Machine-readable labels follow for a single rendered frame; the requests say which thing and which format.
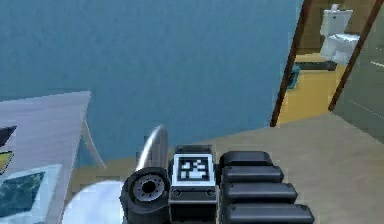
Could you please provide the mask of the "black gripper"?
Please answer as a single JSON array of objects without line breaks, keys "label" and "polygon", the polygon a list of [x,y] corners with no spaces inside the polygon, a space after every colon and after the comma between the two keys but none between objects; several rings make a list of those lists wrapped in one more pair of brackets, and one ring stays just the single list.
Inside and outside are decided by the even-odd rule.
[{"label": "black gripper", "polygon": [[169,224],[169,189],[164,168],[146,167],[131,174],[120,195],[124,224]]}]

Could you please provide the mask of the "white table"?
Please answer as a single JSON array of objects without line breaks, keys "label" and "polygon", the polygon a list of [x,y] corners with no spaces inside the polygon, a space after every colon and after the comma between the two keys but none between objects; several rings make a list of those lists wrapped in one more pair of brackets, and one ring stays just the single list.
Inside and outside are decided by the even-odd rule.
[{"label": "white table", "polygon": [[89,91],[80,91],[0,102],[0,127],[15,128],[5,145],[14,156],[0,176],[0,192],[4,182],[27,182],[8,191],[12,210],[22,190],[32,196],[30,210],[0,217],[0,224],[61,224],[81,139],[96,164],[104,165],[86,120],[90,98]]}]

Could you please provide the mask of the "teal white-bordered book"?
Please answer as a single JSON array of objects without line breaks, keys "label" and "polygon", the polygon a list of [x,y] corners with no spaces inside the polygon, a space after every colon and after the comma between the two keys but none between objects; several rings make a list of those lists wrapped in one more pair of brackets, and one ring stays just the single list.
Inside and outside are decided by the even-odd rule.
[{"label": "teal white-bordered book", "polygon": [[46,224],[61,164],[16,172],[0,181],[0,224]]}]

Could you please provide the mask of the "yellow flat object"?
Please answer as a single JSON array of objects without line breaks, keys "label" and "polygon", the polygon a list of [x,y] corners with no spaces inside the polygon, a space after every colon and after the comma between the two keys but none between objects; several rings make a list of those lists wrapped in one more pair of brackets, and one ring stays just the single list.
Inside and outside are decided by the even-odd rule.
[{"label": "yellow flat object", "polygon": [[0,175],[5,172],[13,156],[12,151],[0,152]]}]

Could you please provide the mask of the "black flat object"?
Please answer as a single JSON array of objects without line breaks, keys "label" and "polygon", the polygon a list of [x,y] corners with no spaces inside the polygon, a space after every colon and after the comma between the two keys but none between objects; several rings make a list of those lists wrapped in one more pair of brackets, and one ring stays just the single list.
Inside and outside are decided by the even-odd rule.
[{"label": "black flat object", "polygon": [[0,128],[0,147],[11,147],[16,140],[16,126]]}]

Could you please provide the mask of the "teal small bin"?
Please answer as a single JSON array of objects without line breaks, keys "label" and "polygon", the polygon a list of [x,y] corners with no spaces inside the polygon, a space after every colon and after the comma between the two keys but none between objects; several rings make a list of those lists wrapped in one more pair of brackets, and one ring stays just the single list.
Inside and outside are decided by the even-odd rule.
[{"label": "teal small bin", "polygon": [[294,89],[298,80],[298,76],[300,74],[300,67],[294,65],[290,72],[288,89]]}]

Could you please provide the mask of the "dark bath mat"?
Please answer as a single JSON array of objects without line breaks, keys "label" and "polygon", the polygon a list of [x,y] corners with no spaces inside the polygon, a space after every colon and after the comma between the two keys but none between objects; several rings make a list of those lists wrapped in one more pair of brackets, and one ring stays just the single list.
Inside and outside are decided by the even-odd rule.
[{"label": "dark bath mat", "polygon": [[326,70],[326,71],[335,71],[337,64],[333,61],[323,61],[323,62],[295,62],[295,65],[298,66],[301,70]]}]

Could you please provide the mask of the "grey-green room door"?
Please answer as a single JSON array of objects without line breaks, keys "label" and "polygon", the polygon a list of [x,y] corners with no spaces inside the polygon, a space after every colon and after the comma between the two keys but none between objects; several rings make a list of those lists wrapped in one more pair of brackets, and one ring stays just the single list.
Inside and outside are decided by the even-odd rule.
[{"label": "grey-green room door", "polygon": [[384,0],[374,0],[328,110],[384,144]]}]

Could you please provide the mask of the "white toilet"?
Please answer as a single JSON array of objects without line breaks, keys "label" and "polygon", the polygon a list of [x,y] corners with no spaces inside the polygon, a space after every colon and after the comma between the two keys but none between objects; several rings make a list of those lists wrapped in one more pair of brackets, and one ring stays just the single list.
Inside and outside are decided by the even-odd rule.
[{"label": "white toilet", "polygon": [[346,66],[360,39],[359,35],[345,32],[353,14],[352,10],[340,10],[338,4],[323,11],[320,35],[324,41],[320,56],[327,61]]}]

